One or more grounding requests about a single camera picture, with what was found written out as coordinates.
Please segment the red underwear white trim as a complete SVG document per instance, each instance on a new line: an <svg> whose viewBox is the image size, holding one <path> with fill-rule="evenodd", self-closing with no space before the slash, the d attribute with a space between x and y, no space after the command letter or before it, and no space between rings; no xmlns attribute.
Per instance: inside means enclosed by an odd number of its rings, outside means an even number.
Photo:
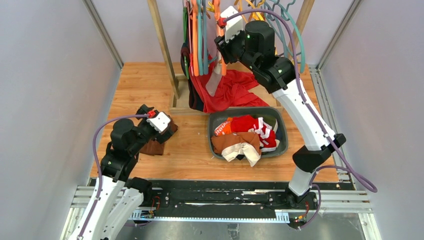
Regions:
<svg viewBox="0 0 424 240"><path fill-rule="evenodd" d="M262 152L275 151L280 144L273 127L266 123L263 117L255 118L251 115L233 117L230 129L233 133L255 133L259 137Z"/></svg>

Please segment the blue-grey plastic clip hanger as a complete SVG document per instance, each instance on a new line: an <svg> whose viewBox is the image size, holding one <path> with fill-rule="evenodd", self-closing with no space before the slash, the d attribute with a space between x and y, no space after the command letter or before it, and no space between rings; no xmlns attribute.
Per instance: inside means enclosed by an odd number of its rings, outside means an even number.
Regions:
<svg viewBox="0 0 424 240"><path fill-rule="evenodd" d="M263 4L263 9L271 10L275 13L277 13L276 8L279 9L280 16L283 18L285 22L290 22L293 18L288 13L290 6L294 5L296 3L296 0L290 0L285 6L280 3L280 0L270 0L270 3L268 3L268 0L266 0ZM283 24L276 19L271 14L264 14L265 20L269 23L269 25L275 30L275 34L278 37L278 39L282 43L282 53L279 54L279 56L284 56L286 58L292 57L293 52L291 50L290 43L287 43L285 34L288 33L286 29L283 29Z"/></svg>

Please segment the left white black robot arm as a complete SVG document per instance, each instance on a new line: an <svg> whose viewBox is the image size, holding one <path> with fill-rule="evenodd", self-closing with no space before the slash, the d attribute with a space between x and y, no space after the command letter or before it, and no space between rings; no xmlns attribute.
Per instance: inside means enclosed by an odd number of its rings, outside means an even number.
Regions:
<svg viewBox="0 0 424 240"><path fill-rule="evenodd" d="M134 177L141 149L150 141L166 142L175 132L172 118L143 104L133 115L108 120L95 131L92 148L98 177L87 207L68 237L70 240L114 240L132 213L144 202L151 203L153 185ZM100 131L113 124L105 155L99 159L96 142Z"/></svg>

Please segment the teal plastic clip hanger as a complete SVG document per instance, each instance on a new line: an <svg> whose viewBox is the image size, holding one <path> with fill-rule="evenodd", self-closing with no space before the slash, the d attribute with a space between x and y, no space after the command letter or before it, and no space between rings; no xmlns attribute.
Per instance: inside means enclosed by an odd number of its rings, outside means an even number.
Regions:
<svg viewBox="0 0 424 240"><path fill-rule="evenodd" d="M289 13L289 16L292 17L292 20L291 21L288 21L288 22L285 22L285 23L287 23L287 24L290 23L291 24L291 27L290 28L292 29L293 44L296 46L295 61L299 64L299 72L300 73L303 73L305 71L305 68L306 68L305 46L304 46L304 42L303 42L303 39L302 39L302 31L303 31L303 27L305 25L303 23L301 23L299 20L297 20L295 22L295 18L290 14L290 8L288 10L288 13ZM279 16L280 16L280 9L279 8L276 8L275 10L277 11L276 14L279 14ZM284 34L285 35L285 39L286 39L288 33L289 33L289 31L287 30L287 33ZM291 50L292 50L292 41L290 39L287 41L287 39L286 39L286 42L287 43L290 43Z"/></svg>

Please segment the pale pink underwear cream waistband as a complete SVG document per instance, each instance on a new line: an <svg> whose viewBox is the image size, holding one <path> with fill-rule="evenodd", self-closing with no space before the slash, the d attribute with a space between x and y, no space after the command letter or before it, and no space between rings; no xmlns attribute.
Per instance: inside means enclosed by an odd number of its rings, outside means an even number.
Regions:
<svg viewBox="0 0 424 240"><path fill-rule="evenodd" d="M205 88L210 96L216 94L218 85L222 79L222 64L218 63L214 69L211 71L208 82L205 85Z"/></svg>

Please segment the brown underwear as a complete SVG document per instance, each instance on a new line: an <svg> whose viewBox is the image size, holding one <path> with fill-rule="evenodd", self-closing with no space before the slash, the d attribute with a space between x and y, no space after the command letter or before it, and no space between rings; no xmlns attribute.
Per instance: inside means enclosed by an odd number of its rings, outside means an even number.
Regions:
<svg viewBox="0 0 424 240"><path fill-rule="evenodd" d="M221 136L212 136L213 152L231 162L244 156L253 167L261 158L260 140L254 132L237 132Z"/></svg>

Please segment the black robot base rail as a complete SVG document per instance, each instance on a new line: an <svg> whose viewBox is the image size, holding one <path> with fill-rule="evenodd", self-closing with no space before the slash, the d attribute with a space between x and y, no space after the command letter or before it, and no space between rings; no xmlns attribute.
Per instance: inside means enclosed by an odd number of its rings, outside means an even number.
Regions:
<svg viewBox="0 0 424 240"><path fill-rule="evenodd" d="M364 191L345 183L316 183L300 202L284 182L155 180L142 204L129 210L128 226L153 222L270 223L300 229L328 214L370 214Z"/></svg>

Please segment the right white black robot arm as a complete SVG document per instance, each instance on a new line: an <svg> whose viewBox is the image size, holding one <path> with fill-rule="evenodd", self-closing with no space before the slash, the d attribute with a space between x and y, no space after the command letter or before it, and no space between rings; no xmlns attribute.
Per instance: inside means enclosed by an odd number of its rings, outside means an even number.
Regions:
<svg viewBox="0 0 424 240"><path fill-rule="evenodd" d="M256 81L284 107L303 137L304 146L292 156L296 169L286 190L287 201L297 204L310 191L317 168L346 142L346 137L327 126L309 103L296 65L276 55L275 31L267 22L243 25L220 18L218 28L224 34L214 41L222 60L249 68Z"/></svg>

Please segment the yellow plastic clip hanger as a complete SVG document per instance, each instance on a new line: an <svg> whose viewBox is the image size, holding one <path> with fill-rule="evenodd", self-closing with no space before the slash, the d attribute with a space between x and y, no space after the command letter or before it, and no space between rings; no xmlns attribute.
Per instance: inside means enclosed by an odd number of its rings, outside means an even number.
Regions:
<svg viewBox="0 0 424 240"><path fill-rule="evenodd" d="M241 12L243 10L259 9L264 2L264 0L235 0L233 6L238 12ZM260 12L252 12L248 16L243 15L242 19L245 23L265 20L264 14Z"/></svg>

